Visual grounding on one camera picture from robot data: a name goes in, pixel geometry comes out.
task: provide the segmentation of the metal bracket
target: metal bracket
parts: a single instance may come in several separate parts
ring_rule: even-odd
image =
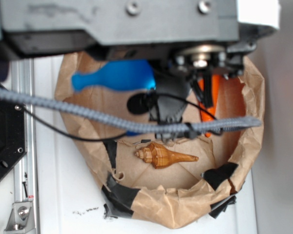
[[[35,228],[35,217],[32,202],[16,202],[4,230],[4,234],[25,234]]]

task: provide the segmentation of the black tape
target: black tape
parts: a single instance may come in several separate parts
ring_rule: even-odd
[[[140,189],[128,188],[118,184],[111,174],[107,178],[107,187],[102,187],[102,195],[106,201],[106,216],[131,218],[133,211],[130,209]]]
[[[201,176],[204,180],[207,181],[208,184],[210,184],[214,190],[216,190],[222,182],[232,176],[237,167],[238,164],[230,162],[222,165],[217,169],[207,170],[206,172],[202,173]]]
[[[109,161],[111,162],[112,168],[116,168],[116,152],[117,152],[117,142],[111,140],[104,142]]]
[[[223,212],[226,211],[228,205],[235,204],[235,203],[236,203],[236,196],[231,195],[222,201],[212,204],[210,206],[211,212],[209,213],[209,215],[212,216],[213,218],[217,218],[222,211]]]
[[[142,140],[141,140],[141,143],[149,143],[149,142],[151,142],[150,139],[142,139]]]

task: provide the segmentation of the brown paper bag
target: brown paper bag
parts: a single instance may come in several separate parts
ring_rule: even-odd
[[[94,87],[74,93],[71,77],[76,71],[93,72],[104,63],[96,62],[86,53],[64,56],[55,97],[135,122],[148,123],[148,114],[135,116],[126,108],[127,100],[135,93],[113,92]],[[263,120],[264,79],[246,58],[245,73],[236,79],[221,80],[216,116],[218,118],[254,116]],[[191,94],[188,98],[196,102]],[[86,138],[116,136],[123,130],[105,126],[81,117],[62,114],[69,133]],[[188,106],[184,122],[199,122],[199,112]],[[199,157],[198,162],[181,162],[165,169],[154,169],[134,155],[147,144],[141,139],[155,140],[154,135],[124,137],[117,142],[116,168],[103,143],[76,141],[106,202],[127,209],[127,216],[162,224],[169,228],[183,227],[211,211],[211,205],[238,192],[261,149],[263,126],[242,132],[224,133],[221,137],[205,136],[194,140],[180,139],[166,147],[170,150]],[[234,169],[215,186],[213,175],[223,176],[223,164]]]

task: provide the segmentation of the conch shell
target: conch shell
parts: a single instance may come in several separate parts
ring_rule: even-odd
[[[155,169],[165,168],[176,162],[196,162],[199,160],[196,156],[173,152],[154,142],[138,150],[136,156],[144,162],[152,163]]]

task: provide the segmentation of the bolt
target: bolt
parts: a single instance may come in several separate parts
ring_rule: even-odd
[[[19,216],[21,218],[26,218],[29,216],[29,209],[25,206],[19,208]]]
[[[228,76],[228,74],[223,74],[223,77],[224,77],[226,80],[229,80],[229,76]]]
[[[198,8],[202,14],[208,14],[211,8],[210,0],[201,0],[198,3]]]
[[[205,68],[207,65],[208,63],[206,60],[197,60],[193,62],[193,66],[197,68]]]
[[[183,56],[177,56],[175,58],[175,60],[176,60],[176,63],[178,65],[184,65],[185,64],[185,57],[183,57]]]
[[[238,70],[236,73],[238,76],[242,76],[243,75],[243,70]]]
[[[227,57],[227,55],[226,55],[225,52],[220,52],[220,53],[218,54],[218,59],[219,59],[220,61],[222,61],[222,62],[226,60],[226,57]]]
[[[14,108],[15,108],[15,110],[17,110],[17,111],[20,111],[20,110],[21,110],[21,107],[18,106],[18,105],[16,105]]]
[[[13,225],[13,230],[19,230],[22,229],[22,226],[19,223],[16,223]]]
[[[142,10],[142,8],[141,8],[140,4],[135,0],[130,0],[126,4],[126,11],[131,16],[136,16],[136,15],[140,14],[141,10]]]

